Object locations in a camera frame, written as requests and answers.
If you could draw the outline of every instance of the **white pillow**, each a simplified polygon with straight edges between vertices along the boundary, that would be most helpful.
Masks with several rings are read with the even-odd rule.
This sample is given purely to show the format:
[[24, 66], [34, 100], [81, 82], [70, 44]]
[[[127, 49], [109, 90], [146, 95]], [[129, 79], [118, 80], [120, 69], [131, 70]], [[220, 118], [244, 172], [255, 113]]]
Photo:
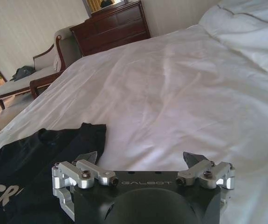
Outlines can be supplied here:
[[268, 0], [222, 0], [219, 6], [233, 14], [248, 14], [268, 22]]
[[214, 6], [199, 24], [222, 44], [239, 51], [268, 72], [268, 22]]

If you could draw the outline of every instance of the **white duvet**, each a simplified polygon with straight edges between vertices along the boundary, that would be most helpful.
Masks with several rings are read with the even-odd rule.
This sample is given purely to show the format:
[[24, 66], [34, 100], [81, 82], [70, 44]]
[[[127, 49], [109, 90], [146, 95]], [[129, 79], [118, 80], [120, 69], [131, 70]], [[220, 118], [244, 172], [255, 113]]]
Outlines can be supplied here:
[[221, 223], [268, 224], [268, 73], [203, 26], [78, 60], [0, 132], [0, 147], [82, 122], [107, 125], [103, 168], [183, 170], [184, 150], [233, 163]]

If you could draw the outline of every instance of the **bolt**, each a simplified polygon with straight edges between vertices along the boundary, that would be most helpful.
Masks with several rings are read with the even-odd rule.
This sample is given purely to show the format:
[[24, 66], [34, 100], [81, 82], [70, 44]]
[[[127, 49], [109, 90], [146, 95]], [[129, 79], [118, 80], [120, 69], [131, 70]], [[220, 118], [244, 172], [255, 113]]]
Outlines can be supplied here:
[[211, 179], [213, 177], [213, 174], [211, 171], [205, 171], [203, 173], [204, 177], [207, 178], [207, 179]]
[[186, 180], [181, 177], [181, 176], [178, 176], [176, 178], [176, 181], [175, 181], [179, 186], [185, 186], [186, 185]]
[[90, 178], [90, 171], [89, 170], [85, 170], [82, 172], [82, 177], [83, 178]]
[[109, 186], [116, 187], [118, 185], [118, 179], [116, 177], [112, 177], [109, 179]]
[[54, 165], [54, 166], [55, 166], [55, 168], [56, 168], [56, 169], [58, 169], [59, 163], [58, 163], [58, 162], [57, 162], [57, 163], [55, 163], [55, 165]]

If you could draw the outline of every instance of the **silver metal clamp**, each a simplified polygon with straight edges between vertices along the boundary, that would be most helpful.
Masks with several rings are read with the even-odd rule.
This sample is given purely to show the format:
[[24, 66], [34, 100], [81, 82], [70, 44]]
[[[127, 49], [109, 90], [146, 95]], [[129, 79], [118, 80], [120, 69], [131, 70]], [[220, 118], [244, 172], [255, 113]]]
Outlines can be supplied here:
[[181, 186], [191, 186], [196, 179], [203, 188], [215, 189], [221, 187], [221, 214], [227, 207], [228, 200], [234, 190], [235, 168], [231, 163], [221, 162], [215, 165], [209, 160], [201, 160], [188, 170], [179, 171], [176, 183]]
[[52, 184], [53, 195], [59, 198], [61, 208], [75, 221], [74, 203], [66, 187], [78, 185], [81, 189], [88, 189], [93, 187], [95, 179], [99, 184], [111, 187], [118, 184], [118, 179], [115, 172], [102, 169], [87, 160], [73, 164], [66, 161], [56, 163], [52, 167]]

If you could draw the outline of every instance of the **white wall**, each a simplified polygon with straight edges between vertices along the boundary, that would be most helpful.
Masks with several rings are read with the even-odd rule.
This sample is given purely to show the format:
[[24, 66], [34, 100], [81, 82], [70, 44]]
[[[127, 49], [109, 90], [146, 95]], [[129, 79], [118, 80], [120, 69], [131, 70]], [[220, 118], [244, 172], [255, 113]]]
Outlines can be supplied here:
[[[142, 0], [152, 36], [197, 24], [219, 0]], [[17, 68], [47, 50], [55, 31], [87, 19], [82, 0], [0, 0], [0, 70]]]
[[151, 36], [197, 24], [220, 0], [142, 0]]

